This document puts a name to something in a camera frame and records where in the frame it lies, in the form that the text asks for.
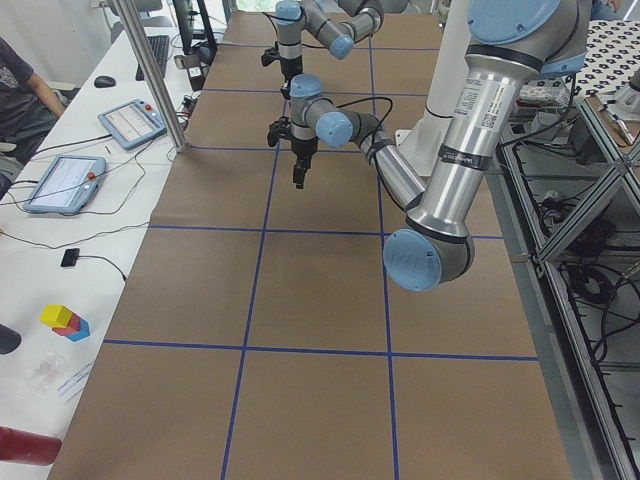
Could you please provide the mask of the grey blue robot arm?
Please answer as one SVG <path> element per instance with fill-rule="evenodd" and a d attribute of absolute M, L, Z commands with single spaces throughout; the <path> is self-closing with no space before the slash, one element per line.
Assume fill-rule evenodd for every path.
<path fill-rule="evenodd" d="M 588 1 L 473 1 L 463 24 L 467 77 L 431 173 L 421 177 L 373 115 L 336 106 L 314 75 L 289 83 L 291 135 L 332 147 L 355 144 L 406 225 L 387 239 L 388 275 L 404 289 L 428 291 L 462 276 L 474 259 L 465 220 L 521 88 L 584 65 Z"/>
<path fill-rule="evenodd" d="M 303 72 L 302 33 L 308 32 L 336 59 L 342 60 L 356 43 L 375 34 L 384 21 L 381 1 L 340 1 L 339 7 L 350 19 L 335 22 L 324 13 L 318 1 L 280 1 L 276 4 L 274 25 L 276 42 L 261 57 L 263 65 L 277 61 L 284 82 L 281 94 L 290 103 L 290 115 L 269 126 L 268 144 L 280 140 L 291 143 L 296 156 L 292 181 L 304 187 L 305 176 L 320 141 L 332 147 L 349 142 L 354 134 L 352 121 L 323 97 L 319 78 Z"/>

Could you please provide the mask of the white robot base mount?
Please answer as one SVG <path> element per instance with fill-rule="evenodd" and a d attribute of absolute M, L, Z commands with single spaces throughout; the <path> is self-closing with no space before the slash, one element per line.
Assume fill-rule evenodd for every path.
<path fill-rule="evenodd" d="M 410 130 L 395 132 L 396 145 L 421 176 L 430 176 L 437 153 L 469 73 L 464 59 L 470 41 L 470 2 L 451 1 L 424 114 Z"/>

